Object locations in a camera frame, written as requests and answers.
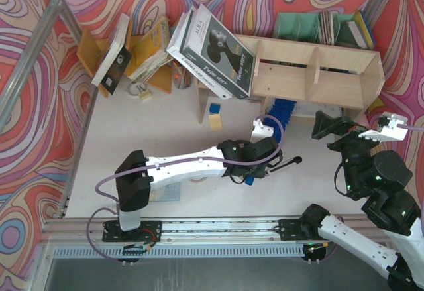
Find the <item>blue fluffy duster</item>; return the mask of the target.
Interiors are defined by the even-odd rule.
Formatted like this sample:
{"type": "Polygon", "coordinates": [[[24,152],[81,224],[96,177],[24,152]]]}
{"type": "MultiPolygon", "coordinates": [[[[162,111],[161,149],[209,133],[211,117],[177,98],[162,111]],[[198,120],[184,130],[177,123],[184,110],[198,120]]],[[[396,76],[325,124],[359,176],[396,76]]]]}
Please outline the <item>blue fluffy duster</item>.
{"type": "Polygon", "coordinates": [[[276,122],[272,119],[266,118],[264,120],[265,125],[269,125],[274,128],[273,137],[277,143],[279,143],[282,139],[282,133],[285,131],[286,125],[290,121],[296,103],[296,101],[292,100],[274,99],[269,108],[266,110],[266,114],[275,117],[283,127],[283,130],[279,129],[276,122]]]}

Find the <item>beige masking tape roll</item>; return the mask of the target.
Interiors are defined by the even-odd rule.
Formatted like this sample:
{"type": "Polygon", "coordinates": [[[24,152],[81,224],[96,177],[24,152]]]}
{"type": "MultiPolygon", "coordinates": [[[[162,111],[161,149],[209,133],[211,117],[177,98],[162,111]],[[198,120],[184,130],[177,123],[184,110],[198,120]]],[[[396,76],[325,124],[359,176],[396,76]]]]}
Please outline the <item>beige masking tape roll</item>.
{"type": "Polygon", "coordinates": [[[193,183],[200,183],[200,182],[205,181],[206,179],[207,179],[206,177],[202,177],[202,178],[199,178],[199,179],[190,179],[189,181],[193,182],[193,183]]]}

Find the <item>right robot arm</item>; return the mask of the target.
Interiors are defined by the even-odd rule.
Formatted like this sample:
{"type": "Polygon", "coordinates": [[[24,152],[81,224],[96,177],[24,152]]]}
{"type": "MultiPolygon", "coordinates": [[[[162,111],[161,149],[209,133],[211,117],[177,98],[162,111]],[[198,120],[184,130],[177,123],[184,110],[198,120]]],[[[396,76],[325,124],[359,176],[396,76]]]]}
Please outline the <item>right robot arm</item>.
{"type": "Polygon", "coordinates": [[[332,118],[317,111],[311,134],[317,140],[339,136],[327,148],[341,154],[343,196],[366,200],[361,210],[390,238],[394,249],[347,227],[317,204],[311,204],[299,219],[307,238],[320,237],[346,249],[383,276],[392,290],[423,289],[423,210],[405,189],[413,173],[402,157],[393,150],[370,151],[382,141],[404,140],[411,129],[406,117],[394,113],[383,113],[373,130],[347,116],[332,118]]]}

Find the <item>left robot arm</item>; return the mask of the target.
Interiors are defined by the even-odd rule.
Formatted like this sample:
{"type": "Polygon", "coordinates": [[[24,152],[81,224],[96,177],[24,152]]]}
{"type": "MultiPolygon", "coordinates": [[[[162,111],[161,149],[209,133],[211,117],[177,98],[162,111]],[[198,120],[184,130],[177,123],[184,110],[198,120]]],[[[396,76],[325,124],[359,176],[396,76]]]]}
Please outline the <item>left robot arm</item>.
{"type": "Polygon", "coordinates": [[[119,227],[124,232],[140,227],[141,210],[152,190],[199,178],[264,178],[281,161],[281,146],[274,137],[255,143],[225,140],[200,152],[171,157],[146,157],[142,150],[133,151],[115,171],[119,227]]]}

